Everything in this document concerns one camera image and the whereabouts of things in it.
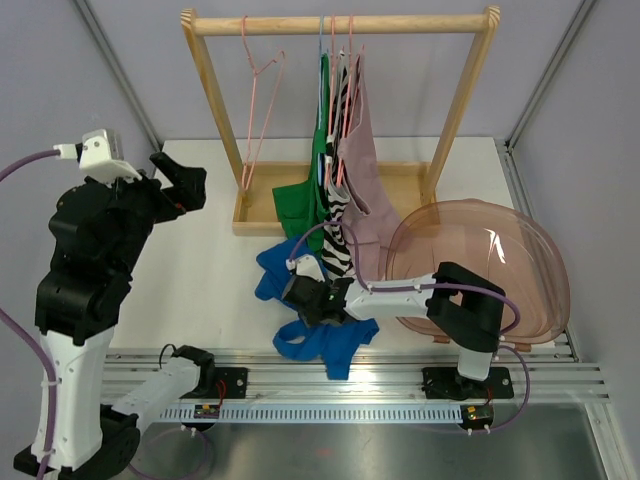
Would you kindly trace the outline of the blue tank top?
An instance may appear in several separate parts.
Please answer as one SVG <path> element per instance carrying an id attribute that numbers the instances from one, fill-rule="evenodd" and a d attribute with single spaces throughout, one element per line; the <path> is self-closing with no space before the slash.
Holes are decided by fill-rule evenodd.
<path id="1" fill-rule="evenodd" d="M 264 270 L 255 288 L 258 299 L 278 300 L 293 309 L 291 304 L 282 299 L 282 294 L 291 277 L 285 261 L 299 239 L 299 236 L 293 237 L 256 256 L 257 264 Z M 272 344 L 287 360 L 307 362 L 320 358 L 329 380 L 347 380 L 357 350 L 361 345 L 369 345 L 378 332 L 379 326 L 375 319 L 356 321 L 346 326 L 307 327 L 298 318 L 280 327 Z"/>

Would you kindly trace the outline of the green tank top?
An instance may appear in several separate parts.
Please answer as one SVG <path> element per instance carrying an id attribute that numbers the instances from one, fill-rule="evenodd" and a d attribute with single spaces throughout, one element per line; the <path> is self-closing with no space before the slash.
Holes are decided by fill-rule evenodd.
<path id="1" fill-rule="evenodd" d="M 302 183 L 272 190 L 277 218 L 288 238 L 304 234 L 313 226 L 324 222 L 327 215 L 324 188 L 321 186 L 321 167 L 326 152 L 328 91 L 329 56 L 322 53 L 319 60 L 318 103 L 307 179 Z"/>

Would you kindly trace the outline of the pink wire hanger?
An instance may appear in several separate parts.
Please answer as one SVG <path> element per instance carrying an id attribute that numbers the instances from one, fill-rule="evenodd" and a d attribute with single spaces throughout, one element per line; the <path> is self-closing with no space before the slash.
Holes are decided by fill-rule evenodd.
<path id="1" fill-rule="evenodd" d="M 245 155 L 242 162 L 242 172 L 241 172 L 241 180 L 240 180 L 240 187 L 244 192 L 247 192 L 250 189 L 250 186 L 253 180 L 254 172 L 257 166 L 257 160 L 259 158 L 262 145 L 265 139 L 265 134 L 272 117 L 273 107 L 274 107 L 275 100 L 276 100 L 276 97 L 280 88 L 280 84 L 283 78 L 285 62 L 286 62 L 285 51 L 279 50 L 276 53 L 276 55 L 272 59 L 270 59 L 268 62 L 266 62 L 264 65 L 258 66 L 256 64 L 247 40 L 247 33 L 248 33 L 247 20 L 248 20 L 248 16 L 244 15 L 241 20 L 241 38 L 242 38 L 243 47 L 246 53 L 248 65 L 250 67 L 251 74 L 252 74 L 252 87 L 251 87 L 251 96 L 250 96 L 249 116 L 248 116 L 248 123 L 247 123 L 246 150 L 245 150 Z M 255 120 L 255 113 L 256 113 L 256 97 L 258 94 L 258 83 L 259 83 L 260 76 L 266 70 L 268 70 L 272 65 L 278 65 L 279 70 L 275 79 L 275 83 L 273 85 L 273 89 L 272 89 L 269 105 L 265 114 L 262 129 L 260 131 L 260 135 L 257 140 L 256 151 L 253 151 L 253 144 L 254 144 L 253 130 L 254 130 L 254 120 Z"/>

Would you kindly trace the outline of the blue wire hanger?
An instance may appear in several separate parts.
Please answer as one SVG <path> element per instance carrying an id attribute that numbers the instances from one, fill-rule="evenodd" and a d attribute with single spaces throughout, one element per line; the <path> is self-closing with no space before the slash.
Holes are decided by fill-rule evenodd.
<path id="1" fill-rule="evenodd" d="M 322 99 L 323 99 L 323 31 L 324 31 L 324 15 L 319 20 L 318 34 L 318 94 L 317 94 L 317 110 L 316 110 L 316 128 L 314 132 L 314 147 L 316 148 L 316 173 L 318 186 L 322 186 L 322 154 L 320 152 L 320 127 L 323 122 L 322 115 Z"/>

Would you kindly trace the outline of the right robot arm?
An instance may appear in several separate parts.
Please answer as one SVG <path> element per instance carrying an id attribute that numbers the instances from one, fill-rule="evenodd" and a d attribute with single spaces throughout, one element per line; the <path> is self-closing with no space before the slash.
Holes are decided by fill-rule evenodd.
<path id="1" fill-rule="evenodd" d="M 490 381 L 498 350 L 504 308 L 502 288 L 454 262 L 442 262 L 434 273 L 403 280 L 330 280 L 313 273 L 301 257 L 282 299 L 293 305 L 309 327 L 343 326 L 391 317 L 432 322 L 458 346 L 456 389 L 476 396 Z"/>

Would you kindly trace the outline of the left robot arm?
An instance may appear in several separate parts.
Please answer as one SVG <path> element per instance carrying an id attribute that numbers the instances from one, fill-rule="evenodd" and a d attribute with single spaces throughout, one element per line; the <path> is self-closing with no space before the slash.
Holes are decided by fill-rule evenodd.
<path id="1" fill-rule="evenodd" d="M 14 458 L 19 472 L 39 479 L 50 472 L 62 479 L 117 475 L 170 404 L 215 388 L 214 356 L 185 345 L 132 393 L 101 402 L 106 354 L 148 237 L 155 225 L 206 201 L 204 169 L 161 152 L 151 160 L 161 179 L 90 175 L 57 202 L 49 222 L 54 253 L 36 293 L 39 335 L 29 340 L 44 367 L 41 416 L 33 443 Z"/>

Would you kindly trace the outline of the black white striped tank top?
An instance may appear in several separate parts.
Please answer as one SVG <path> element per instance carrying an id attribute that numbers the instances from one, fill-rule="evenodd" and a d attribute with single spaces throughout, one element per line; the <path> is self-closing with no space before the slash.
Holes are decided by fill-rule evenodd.
<path id="1" fill-rule="evenodd" d="M 340 102 L 340 119 L 338 123 L 338 142 L 337 149 L 340 143 L 341 129 L 344 116 L 345 101 L 347 95 L 347 84 L 349 75 L 349 61 L 346 53 L 344 52 L 344 64 L 342 67 L 342 83 L 341 83 L 341 102 Z M 338 155 L 336 163 L 333 167 L 333 175 L 329 184 L 329 189 L 326 190 L 326 196 L 328 201 L 328 213 L 326 216 L 327 221 L 341 222 L 343 214 L 349 204 L 351 197 L 348 187 L 345 183 L 341 186 L 337 185 L 338 175 Z M 351 253 L 347 247 L 344 233 L 340 225 L 325 225 L 323 246 L 321 250 L 321 259 L 327 273 L 331 279 L 352 276 L 354 273 L 353 263 L 351 260 Z"/>

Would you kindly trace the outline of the pink tank top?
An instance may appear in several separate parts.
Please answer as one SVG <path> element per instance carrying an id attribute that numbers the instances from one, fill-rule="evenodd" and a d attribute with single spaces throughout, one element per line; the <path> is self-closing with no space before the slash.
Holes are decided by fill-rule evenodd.
<path id="1" fill-rule="evenodd" d="M 354 244 L 348 237 L 347 245 L 362 277 L 382 280 L 385 278 L 382 264 L 401 218 L 391 204 L 379 174 L 364 67 L 365 56 L 359 53 L 349 132 L 339 146 L 344 165 L 343 182 L 351 197 L 342 222 L 356 234 L 358 243 Z"/>

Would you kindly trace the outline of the pink hanger of striped top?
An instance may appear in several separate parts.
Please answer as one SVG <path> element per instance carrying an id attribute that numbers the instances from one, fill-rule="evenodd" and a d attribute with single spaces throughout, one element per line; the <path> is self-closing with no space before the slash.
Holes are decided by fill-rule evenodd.
<path id="1" fill-rule="evenodd" d="M 338 123 L 340 119 L 341 102 L 341 77 L 344 64 L 343 49 L 336 48 L 336 16 L 331 16 L 331 52 L 330 52 L 330 98 L 329 98 L 329 120 L 326 137 L 325 155 L 325 190 L 329 189 L 329 184 L 333 175 L 333 167 L 337 158 Z"/>

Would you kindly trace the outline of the wooden clothes rack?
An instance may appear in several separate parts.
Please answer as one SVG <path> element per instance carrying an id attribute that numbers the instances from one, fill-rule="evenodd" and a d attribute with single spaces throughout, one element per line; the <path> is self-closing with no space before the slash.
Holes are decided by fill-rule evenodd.
<path id="1" fill-rule="evenodd" d="M 435 202 L 436 187 L 444 170 L 464 113 L 483 70 L 501 22 L 499 7 L 491 5 L 480 14 L 468 15 L 382 15 L 319 17 L 205 18 L 187 8 L 180 15 L 181 27 L 212 112 L 234 179 L 247 172 L 224 103 L 224 97 L 206 45 L 209 37 L 312 35 L 314 33 L 390 34 L 470 34 L 473 42 L 429 162 L 384 162 L 380 175 L 394 207 L 408 214 Z"/>

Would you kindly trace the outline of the translucent pink plastic basket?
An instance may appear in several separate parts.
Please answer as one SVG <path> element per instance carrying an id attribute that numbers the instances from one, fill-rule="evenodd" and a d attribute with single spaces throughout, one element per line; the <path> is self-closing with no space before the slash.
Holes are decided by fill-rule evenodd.
<path id="1" fill-rule="evenodd" d="M 521 352 L 551 344 L 570 317 L 570 286 L 550 235 L 513 209 L 477 199 L 423 206 L 407 216 L 379 260 L 385 280 L 420 277 L 454 262 L 502 288 L 521 315 L 506 308 L 505 340 Z"/>

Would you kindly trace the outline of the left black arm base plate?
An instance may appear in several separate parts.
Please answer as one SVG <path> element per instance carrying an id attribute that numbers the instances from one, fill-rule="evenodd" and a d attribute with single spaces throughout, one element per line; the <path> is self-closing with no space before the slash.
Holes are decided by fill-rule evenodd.
<path id="1" fill-rule="evenodd" d="M 244 367 L 215 367 L 200 374 L 194 390 L 182 399 L 239 400 L 246 398 L 249 370 Z"/>

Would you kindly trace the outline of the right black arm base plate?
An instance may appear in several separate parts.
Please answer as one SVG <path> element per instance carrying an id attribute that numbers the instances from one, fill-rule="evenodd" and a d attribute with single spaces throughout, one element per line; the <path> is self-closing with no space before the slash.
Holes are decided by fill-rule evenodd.
<path id="1" fill-rule="evenodd" d="M 424 367 L 421 373 L 422 390 L 430 400 L 514 398 L 510 372 L 505 367 L 491 367 L 488 377 L 482 381 L 461 376 L 455 367 Z"/>

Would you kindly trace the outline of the aluminium rail base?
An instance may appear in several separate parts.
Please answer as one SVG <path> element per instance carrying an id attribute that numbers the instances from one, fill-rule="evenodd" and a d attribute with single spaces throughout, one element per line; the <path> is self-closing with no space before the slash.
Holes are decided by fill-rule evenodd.
<path id="1" fill-rule="evenodd" d="M 506 367 L 517 399 L 530 379 L 530 400 L 534 403 L 607 403 L 609 389 L 600 367 L 577 362 L 553 351 L 549 355 L 525 354 L 522 364 L 512 353 L 500 353 L 497 365 Z M 453 356 L 359 354 L 346 380 L 330 380 L 319 361 L 293 362 L 275 355 L 235 352 L 216 354 L 218 367 L 248 370 L 246 398 L 250 401 L 393 402 L 418 400 L 425 367 L 451 366 Z"/>

